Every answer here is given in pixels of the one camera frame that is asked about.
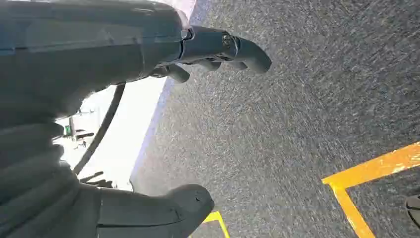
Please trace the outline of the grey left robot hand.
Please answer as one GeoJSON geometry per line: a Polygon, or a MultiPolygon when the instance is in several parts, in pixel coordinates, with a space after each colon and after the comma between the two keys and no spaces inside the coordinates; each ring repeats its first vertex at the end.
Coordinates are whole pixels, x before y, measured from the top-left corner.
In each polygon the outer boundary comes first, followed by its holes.
{"type": "Polygon", "coordinates": [[[55,121],[94,92],[170,76],[182,64],[222,62],[257,73],[271,60],[254,42],[190,25],[151,0],[3,0],[0,3],[0,235],[3,238],[186,238],[214,202],[198,184],[162,196],[81,182],[61,160],[55,121]]]}

